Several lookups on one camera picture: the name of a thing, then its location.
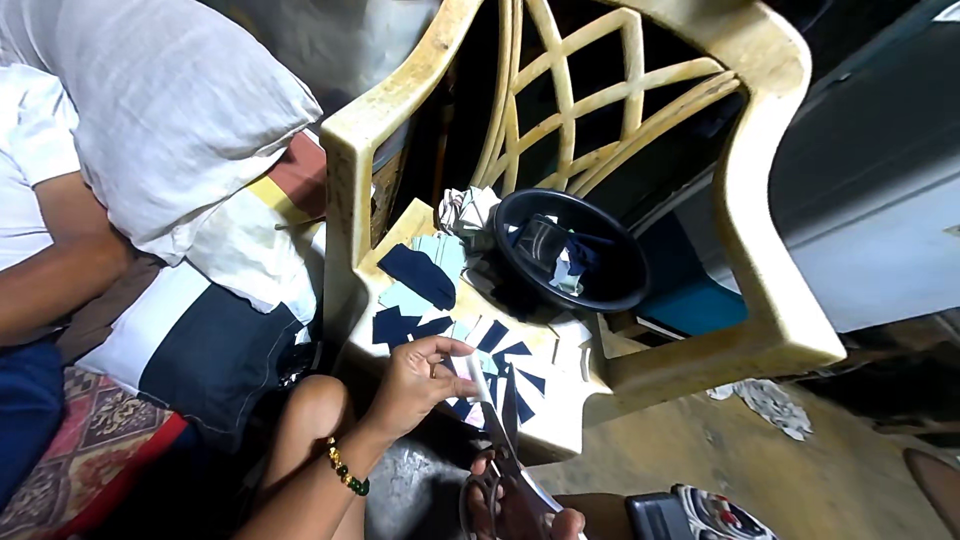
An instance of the person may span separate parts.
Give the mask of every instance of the person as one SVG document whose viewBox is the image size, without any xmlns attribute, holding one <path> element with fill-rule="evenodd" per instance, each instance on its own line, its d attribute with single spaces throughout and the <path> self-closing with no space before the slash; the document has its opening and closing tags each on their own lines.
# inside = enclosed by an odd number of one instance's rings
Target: person
<svg viewBox="0 0 960 540">
<path fill-rule="evenodd" d="M 304 379 L 280 418 L 260 485 L 258 509 L 233 539 L 363 538 L 365 498 L 347 488 L 331 467 L 328 437 L 333 437 L 348 472 L 365 479 L 394 441 L 415 428 L 434 405 L 451 397 L 477 395 L 473 381 L 457 377 L 440 364 L 443 355 L 472 352 L 466 343 L 441 336 L 394 348 L 373 403 L 358 421 L 339 380 L 326 376 Z M 489 454 L 480 454 L 471 471 L 482 474 L 489 458 Z M 479 490 L 469 493 L 469 501 L 474 516 L 489 516 Z M 565 509 L 553 520 L 551 538 L 573 540 L 584 523 L 582 514 Z M 480 528 L 489 525 L 477 520 L 474 524 Z M 490 535 L 478 530 L 477 537 L 484 540 Z"/>
<path fill-rule="evenodd" d="M 51 332 L 130 261 L 80 173 L 77 123 L 57 77 L 0 67 L 0 508 L 60 425 Z"/>
</svg>

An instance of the black bowl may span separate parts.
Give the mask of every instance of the black bowl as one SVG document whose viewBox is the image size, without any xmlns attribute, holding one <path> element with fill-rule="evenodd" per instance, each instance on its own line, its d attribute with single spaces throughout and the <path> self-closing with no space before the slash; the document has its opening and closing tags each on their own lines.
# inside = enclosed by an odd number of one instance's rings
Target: black bowl
<svg viewBox="0 0 960 540">
<path fill-rule="evenodd" d="M 600 268 L 580 279 L 584 292 L 571 296 L 550 284 L 533 263 L 523 258 L 507 239 L 507 227 L 518 226 L 532 215 L 555 215 L 564 229 L 601 236 L 612 246 L 596 246 Z M 515 274 L 505 280 L 527 282 L 549 304 L 566 309 L 624 311 L 639 304 L 648 289 L 647 263 L 633 236 L 603 210 L 582 199 L 554 189 L 521 189 L 507 196 L 493 216 L 497 249 Z"/>
</svg>

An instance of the scissors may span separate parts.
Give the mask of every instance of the scissors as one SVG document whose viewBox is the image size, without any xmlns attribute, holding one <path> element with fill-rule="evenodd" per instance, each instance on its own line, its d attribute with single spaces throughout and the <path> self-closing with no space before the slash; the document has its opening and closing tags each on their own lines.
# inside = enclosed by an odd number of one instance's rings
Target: scissors
<svg viewBox="0 0 960 540">
<path fill-rule="evenodd" d="M 479 361 L 475 358 L 468 360 L 468 367 L 475 380 L 480 380 L 483 384 L 483 376 L 479 379 L 474 373 L 481 373 Z M 484 503 L 490 511 L 491 536 L 497 538 L 496 534 L 496 507 L 497 507 L 497 489 L 503 487 L 504 492 L 510 493 L 510 504 L 522 504 L 523 508 L 518 508 L 520 512 L 528 514 L 529 519 L 534 523 L 527 524 L 539 534 L 541 540 L 549 540 L 550 526 L 553 523 L 553 516 L 564 508 L 557 503 L 550 494 L 543 491 L 536 481 L 527 473 L 523 465 L 516 458 L 517 448 L 517 415 L 516 415 L 516 375 L 513 366 L 507 366 L 507 388 L 503 398 L 503 421 L 496 414 L 496 408 L 493 406 L 489 392 L 484 392 L 486 388 L 481 389 L 480 406 L 483 409 L 485 420 L 484 429 L 490 434 L 490 440 L 493 442 L 490 450 L 493 450 L 493 458 L 487 463 L 487 469 L 482 475 L 470 475 L 464 486 L 460 490 L 460 526 L 464 534 L 469 538 L 473 532 L 471 524 L 472 519 L 467 506 L 468 491 L 471 486 L 476 485 L 483 494 Z M 587 537 L 581 532 L 578 536 L 580 540 L 587 540 Z"/>
</svg>

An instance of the chair armrest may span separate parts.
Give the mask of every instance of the chair armrest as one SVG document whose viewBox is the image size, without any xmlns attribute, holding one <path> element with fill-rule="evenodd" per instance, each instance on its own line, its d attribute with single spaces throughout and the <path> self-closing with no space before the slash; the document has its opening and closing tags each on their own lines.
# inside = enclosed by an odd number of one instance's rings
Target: chair armrest
<svg viewBox="0 0 960 540">
<path fill-rule="evenodd" d="M 350 296 L 357 288 L 353 270 L 370 250 L 373 151 L 437 85 L 482 1 L 444 0 L 407 60 L 321 125 L 327 177 L 324 340 L 343 343 L 348 315 L 356 311 L 349 308 Z"/>
<path fill-rule="evenodd" d="M 804 89 L 754 92 L 713 177 L 715 225 L 747 305 L 747 320 L 608 359 L 605 379 L 631 408 L 748 377 L 801 373 L 846 357 L 787 253 L 767 203 L 773 156 Z"/>
</svg>

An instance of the hand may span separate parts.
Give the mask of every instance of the hand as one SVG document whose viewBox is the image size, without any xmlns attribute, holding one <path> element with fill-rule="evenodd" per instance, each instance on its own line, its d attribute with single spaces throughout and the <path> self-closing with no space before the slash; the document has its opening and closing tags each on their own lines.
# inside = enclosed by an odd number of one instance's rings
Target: hand
<svg viewBox="0 0 960 540">
<path fill-rule="evenodd" d="M 481 453 L 470 466 L 470 473 L 482 475 L 487 464 L 493 459 L 493 452 Z M 538 518 L 533 516 L 522 500 L 522 496 L 507 481 L 501 480 L 496 490 L 496 533 L 507 540 L 540 540 Z M 493 540 L 493 527 L 490 523 L 490 511 L 484 501 L 483 492 L 473 484 L 467 493 L 467 505 L 473 518 L 473 532 L 477 540 Z M 576 540 L 577 534 L 584 531 L 587 518 L 572 508 L 564 508 L 553 516 L 550 527 L 551 540 Z"/>
<path fill-rule="evenodd" d="M 364 422 L 394 441 L 415 428 L 437 403 L 456 396 L 476 396 L 472 380 L 460 379 L 440 364 L 442 355 L 472 352 L 466 343 L 438 335 L 394 348 Z M 435 379 L 430 379 L 432 364 L 437 364 Z"/>
</svg>

